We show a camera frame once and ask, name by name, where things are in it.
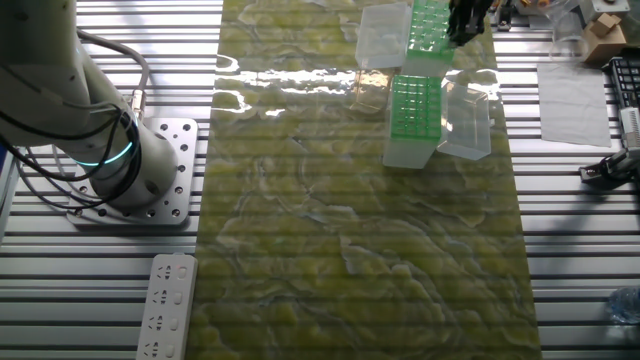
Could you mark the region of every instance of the slotted metal table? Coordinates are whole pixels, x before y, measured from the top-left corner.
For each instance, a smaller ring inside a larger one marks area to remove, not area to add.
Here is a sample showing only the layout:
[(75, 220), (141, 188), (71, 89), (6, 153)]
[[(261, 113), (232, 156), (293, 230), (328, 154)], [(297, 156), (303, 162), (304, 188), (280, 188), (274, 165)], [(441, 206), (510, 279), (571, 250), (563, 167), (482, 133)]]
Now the slotted metal table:
[[(79, 2), (80, 28), (149, 61), (147, 116), (198, 121), (190, 223), (174, 232), (80, 232), (19, 182), (0, 246), (0, 358), (135, 357), (153, 256), (192, 253), (196, 244), (221, 13), (221, 0)], [(613, 325), (604, 312), (613, 289), (640, 283), (636, 190), (625, 185), (598, 194), (577, 173), (621, 148), (612, 89), (606, 89), (611, 148), (544, 142), (536, 63), (549, 61), (551, 34), (516, 18), (511, 32), (494, 39), (544, 358), (638, 359), (638, 330)], [(130, 94), (138, 66), (85, 46)], [(39, 156), (53, 169), (50, 153)], [(44, 180), (33, 181), (59, 195)]]

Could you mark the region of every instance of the white paper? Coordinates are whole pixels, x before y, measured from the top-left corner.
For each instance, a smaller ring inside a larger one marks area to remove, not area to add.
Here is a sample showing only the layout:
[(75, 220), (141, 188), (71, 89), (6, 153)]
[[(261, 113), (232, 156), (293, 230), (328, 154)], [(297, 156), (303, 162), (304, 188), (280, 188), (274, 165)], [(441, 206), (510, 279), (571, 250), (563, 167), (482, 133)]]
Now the white paper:
[(602, 71), (539, 64), (542, 140), (611, 146)]

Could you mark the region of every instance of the mounting plate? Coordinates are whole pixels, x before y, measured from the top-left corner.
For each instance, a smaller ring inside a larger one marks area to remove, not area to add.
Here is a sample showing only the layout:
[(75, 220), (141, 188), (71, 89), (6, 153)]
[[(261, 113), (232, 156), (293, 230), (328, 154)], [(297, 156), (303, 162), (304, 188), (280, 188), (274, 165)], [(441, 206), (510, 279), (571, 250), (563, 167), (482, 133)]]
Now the mounting plate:
[[(169, 190), (154, 203), (130, 213), (123, 213), (106, 204), (93, 209), (85, 209), (76, 214), (67, 213), (67, 219), (71, 223), (83, 227), (178, 226), (187, 219), (198, 142), (198, 124), (193, 119), (179, 118), (151, 118), (145, 119), (144, 122), (149, 129), (163, 135), (169, 141), (178, 157), (179, 168)], [(187, 145), (186, 150), (183, 150), (183, 145)], [(76, 175), (81, 174), (84, 174), (84, 170), (78, 166)], [(86, 189), (87, 195), (95, 195), (89, 180), (80, 181), (76, 185), (79, 189)], [(69, 205), (79, 206), (81, 204), (69, 199)]]

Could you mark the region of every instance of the electrical outlet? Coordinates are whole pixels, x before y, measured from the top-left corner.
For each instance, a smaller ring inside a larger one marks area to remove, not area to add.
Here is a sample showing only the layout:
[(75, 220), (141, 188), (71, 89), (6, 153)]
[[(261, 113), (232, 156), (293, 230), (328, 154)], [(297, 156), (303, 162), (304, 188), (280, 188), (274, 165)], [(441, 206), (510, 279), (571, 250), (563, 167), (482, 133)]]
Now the electrical outlet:
[(193, 256), (153, 259), (136, 360), (184, 358), (196, 270)]

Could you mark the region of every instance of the cardboard box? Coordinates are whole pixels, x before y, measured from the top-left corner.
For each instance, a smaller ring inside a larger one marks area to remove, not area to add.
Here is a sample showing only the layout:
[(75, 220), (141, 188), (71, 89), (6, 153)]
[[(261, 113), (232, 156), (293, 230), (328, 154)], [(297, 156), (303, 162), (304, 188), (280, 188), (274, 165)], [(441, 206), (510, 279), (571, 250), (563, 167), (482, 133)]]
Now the cardboard box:
[(616, 25), (620, 24), (621, 21), (622, 19), (615, 15), (602, 14), (599, 18), (593, 21), (591, 32), (596, 34), (597, 37), (604, 37), (613, 30)]
[(582, 33), (582, 37), (587, 41), (587, 44), (589, 44), (589, 51), (584, 62), (595, 66), (602, 66), (611, 60), (612, 57), (618, 55), (627, 45), (627, 40), (619, 25), (614, 26), (607, 35), (601, 38), (591, 31), (593, 25), (594, 23), (587, 25)]

